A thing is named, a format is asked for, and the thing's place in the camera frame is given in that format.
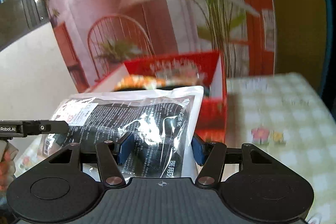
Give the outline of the person's hand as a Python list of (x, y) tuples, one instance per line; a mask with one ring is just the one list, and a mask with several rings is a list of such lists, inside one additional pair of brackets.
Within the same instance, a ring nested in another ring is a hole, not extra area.
[(4, 193), (14, 180), (15, 162), (18, 149), (8, 141), (1, 140), (1, 193)]

